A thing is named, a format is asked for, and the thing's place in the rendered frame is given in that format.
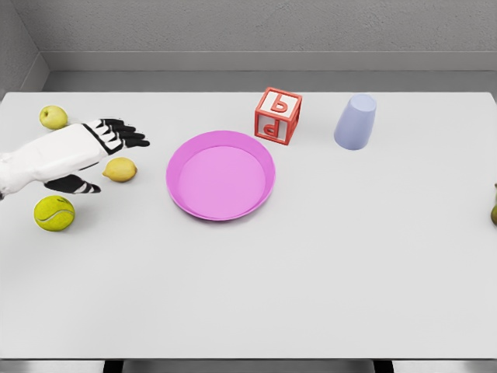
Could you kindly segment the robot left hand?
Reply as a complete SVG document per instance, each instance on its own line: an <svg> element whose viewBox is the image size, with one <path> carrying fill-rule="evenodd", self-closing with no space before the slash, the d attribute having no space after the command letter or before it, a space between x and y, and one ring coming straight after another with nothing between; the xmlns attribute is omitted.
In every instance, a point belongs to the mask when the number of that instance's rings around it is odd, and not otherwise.
<svg viewBox="0 0 497 373"><path fill-rule="evenodd" d="M99 193L100 187L77 176L122 149L148 147L150 142L135 127L118 119L71 124L33 142L37 160L34 176L49 190L79 194Z"/></svg>

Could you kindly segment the yellow lemon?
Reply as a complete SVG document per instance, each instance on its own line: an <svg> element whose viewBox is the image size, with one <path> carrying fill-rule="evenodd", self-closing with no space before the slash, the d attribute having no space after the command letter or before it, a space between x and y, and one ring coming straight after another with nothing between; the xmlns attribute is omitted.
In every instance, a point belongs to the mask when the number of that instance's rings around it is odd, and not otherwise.
<svg viewBox="0 0 497 373"><path fill-rule="evenodd" d="M106 164L102 175L108 179L124 183L132 180L137 174L137 167L131 159L125 157L118 157L111 159Z"/></svg>

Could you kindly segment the pink round plate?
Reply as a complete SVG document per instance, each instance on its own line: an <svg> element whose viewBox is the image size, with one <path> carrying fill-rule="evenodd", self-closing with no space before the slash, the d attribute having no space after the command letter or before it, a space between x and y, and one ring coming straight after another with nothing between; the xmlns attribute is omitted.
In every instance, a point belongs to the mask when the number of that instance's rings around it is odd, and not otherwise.
<svg viewBox="0 0 497 373"><path fill-rule="evenodd" d="M165 181L171 198L185 212L228 221L252 213L267 200L276 167L256 139L236 131L211 131L174 152Z"/></svg>

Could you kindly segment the yellow-green apple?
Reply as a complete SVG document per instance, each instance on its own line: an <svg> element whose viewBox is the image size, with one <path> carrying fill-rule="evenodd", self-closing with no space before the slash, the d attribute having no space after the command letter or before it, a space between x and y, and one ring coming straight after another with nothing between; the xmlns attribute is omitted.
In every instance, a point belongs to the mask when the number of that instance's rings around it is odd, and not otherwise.
<svg viewBox="0 0 497 373"><path fill-rule="evenodd" d="M50 130L58 130L68 124L68 115L59 106L45 106L39 114L40 123Z"/></svg>

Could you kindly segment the yellow-green tennis ball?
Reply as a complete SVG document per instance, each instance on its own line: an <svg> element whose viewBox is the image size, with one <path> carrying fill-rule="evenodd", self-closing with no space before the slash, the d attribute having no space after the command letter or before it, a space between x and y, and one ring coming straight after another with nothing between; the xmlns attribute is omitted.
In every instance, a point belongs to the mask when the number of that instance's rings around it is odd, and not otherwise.
<svg viewBox="0 0 497 373"><path fill-rule="evenodd" d="M59 232L72 224L75 219L75 209L68 199L53 195L41 199L36 204L33 217L42 229Z"/></svg>

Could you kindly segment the red letter block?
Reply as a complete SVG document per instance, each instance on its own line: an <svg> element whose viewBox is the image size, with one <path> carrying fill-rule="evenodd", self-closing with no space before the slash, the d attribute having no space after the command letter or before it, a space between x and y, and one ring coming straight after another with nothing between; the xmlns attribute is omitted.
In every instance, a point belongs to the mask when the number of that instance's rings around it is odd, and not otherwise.
<svg viewBox="0 0 497 373"><path fill-rule="evenodd" d="M301 113L302 96L268 87L255 108L254 135L289 145Z"/></svg>

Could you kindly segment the lavender cup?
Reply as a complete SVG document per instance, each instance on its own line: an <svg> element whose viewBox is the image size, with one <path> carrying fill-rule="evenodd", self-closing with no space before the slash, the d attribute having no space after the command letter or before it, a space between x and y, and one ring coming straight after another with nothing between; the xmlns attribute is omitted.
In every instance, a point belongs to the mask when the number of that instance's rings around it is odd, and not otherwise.
<svg viewBox="0 0 497 373"><path fill-rule="evenodd" d="M366 93L353 95L347 103L334 132L335 142L348 150L364 148L373 130L377 102Z"/></svg>

